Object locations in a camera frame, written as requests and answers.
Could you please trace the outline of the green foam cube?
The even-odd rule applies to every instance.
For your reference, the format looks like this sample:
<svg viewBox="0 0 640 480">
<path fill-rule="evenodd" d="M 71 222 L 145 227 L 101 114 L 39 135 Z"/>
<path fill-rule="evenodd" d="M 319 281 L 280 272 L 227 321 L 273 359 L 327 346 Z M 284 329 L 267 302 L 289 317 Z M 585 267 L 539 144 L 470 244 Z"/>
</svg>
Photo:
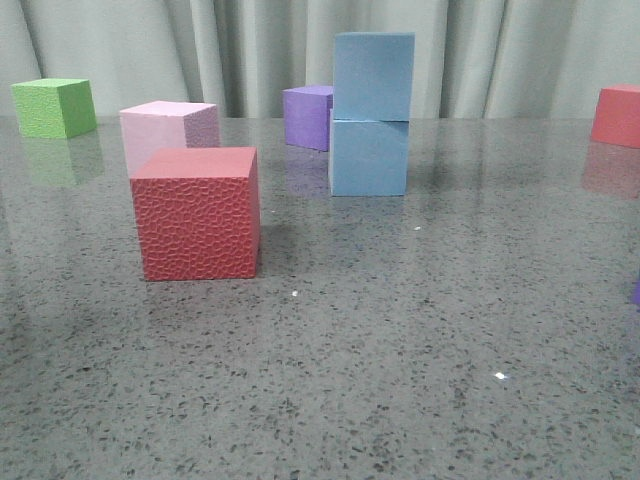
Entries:
<svg viewBox="0 0 640 480">
<path fill-rule="evenodd" d="M 43 78 L 15 83 L 11 93 L 24 137 L 68 139 L 97 128 L 88 79 Z"/>
</svg>

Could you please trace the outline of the purple foam cube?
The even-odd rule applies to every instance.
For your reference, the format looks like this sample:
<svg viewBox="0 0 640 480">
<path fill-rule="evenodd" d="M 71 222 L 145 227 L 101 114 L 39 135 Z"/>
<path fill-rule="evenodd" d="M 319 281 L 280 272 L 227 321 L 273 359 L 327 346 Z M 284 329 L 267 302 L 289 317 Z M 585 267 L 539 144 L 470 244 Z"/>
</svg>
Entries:
<svg viewBox="0 0 640 480">
<path fill-rule="evenodd" d="M 310 85 L 282 91 L 285 142 L 288 145 L 329 150 L 333 93 L 331 85 Z"/>
</svg>

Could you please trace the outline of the grey-green curtain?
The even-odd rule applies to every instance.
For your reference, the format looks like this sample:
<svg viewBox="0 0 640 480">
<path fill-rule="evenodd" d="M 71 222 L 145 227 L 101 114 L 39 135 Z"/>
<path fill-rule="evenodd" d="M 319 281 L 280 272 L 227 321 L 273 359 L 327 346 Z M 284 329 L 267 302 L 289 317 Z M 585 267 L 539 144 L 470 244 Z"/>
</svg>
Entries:
<svg viewBox="0 0 640 480">
<path fill-rule="evenodd" d="M 415 118 L 586 118 L 639 80 L 635 1 L 5 1 L 12 84 L 86 78 L 101 115 L 151 100 L 231 117 L 282 112 L 284 89 L 333 80 L 340 32 L 415 36 Z"/>
</svg>

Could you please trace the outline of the red textured foam cube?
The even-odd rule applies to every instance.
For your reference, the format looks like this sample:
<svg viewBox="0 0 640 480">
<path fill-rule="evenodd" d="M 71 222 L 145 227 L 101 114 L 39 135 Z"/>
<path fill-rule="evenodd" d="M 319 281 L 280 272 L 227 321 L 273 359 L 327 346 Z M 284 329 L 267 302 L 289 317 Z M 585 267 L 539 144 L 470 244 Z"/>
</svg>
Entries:
<svg viewBox="0 0 640 480">
<path fill-rule="evenodd" d="M 131 176 L 130 186 L 147 280 L 255 276 L 256 148 L 163 148 Z"/>
</svg>

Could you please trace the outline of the pink foam cube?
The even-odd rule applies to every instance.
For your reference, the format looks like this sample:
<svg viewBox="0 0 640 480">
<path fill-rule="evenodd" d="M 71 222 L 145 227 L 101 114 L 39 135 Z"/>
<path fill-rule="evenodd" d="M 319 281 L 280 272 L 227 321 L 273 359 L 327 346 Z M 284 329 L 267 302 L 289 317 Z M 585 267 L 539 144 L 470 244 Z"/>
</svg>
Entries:
<svg viewBox="0 0 640 480">
<path fill-rule="evenodd" d="M 129 176 L 160 148 L 220 145 L 216 104 L 157 100 L 121 110 L 119 120 Z"/>
</svg>

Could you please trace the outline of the light blue foam cube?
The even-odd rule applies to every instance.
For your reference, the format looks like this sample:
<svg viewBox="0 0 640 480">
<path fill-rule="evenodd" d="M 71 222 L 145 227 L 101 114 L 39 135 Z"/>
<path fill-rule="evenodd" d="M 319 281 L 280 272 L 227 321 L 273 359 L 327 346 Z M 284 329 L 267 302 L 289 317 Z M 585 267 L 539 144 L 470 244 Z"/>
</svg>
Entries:
<svg viewBox="0 0 640 480">
<path fill-rule="evenodd" d="M 336 35 L 334 117 L 407 121 L 414 49 L 413 33 L 346 32 Z"/>
<path fill-rule="evenodd" d="M 331 117 L 328 179 L 334 196 L 401 196 L 406 192 L 407 121 Z"/>
</svg>

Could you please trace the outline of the purple cube at right edge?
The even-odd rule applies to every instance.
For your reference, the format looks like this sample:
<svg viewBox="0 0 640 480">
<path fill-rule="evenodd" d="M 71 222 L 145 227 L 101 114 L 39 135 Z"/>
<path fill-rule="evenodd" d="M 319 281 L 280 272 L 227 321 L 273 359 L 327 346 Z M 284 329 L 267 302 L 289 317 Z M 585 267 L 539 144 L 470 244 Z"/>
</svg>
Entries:
<svg viewBox="0 0 640 480">
<path fill-rule="evenodd" d="M 636 306 L 640 306 L 640 277 L 637 278 L 634 284 L 634 289 L 631 295 L 631 302 Z"/>
</svg>

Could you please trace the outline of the red foam cube far right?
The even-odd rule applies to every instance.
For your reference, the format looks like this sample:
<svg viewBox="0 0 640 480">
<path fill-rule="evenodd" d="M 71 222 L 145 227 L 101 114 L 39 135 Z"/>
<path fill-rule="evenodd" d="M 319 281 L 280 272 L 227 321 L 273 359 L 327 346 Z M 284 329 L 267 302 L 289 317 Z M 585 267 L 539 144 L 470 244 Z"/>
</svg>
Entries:
<svg viewBox="0 0 640 480">
<path fill-rule="evenodd" d="M 639 107 L 638 85 L 616 84 L 602 88 L 591 129 L 591 140 L 638 148 Z"/>
</svg>

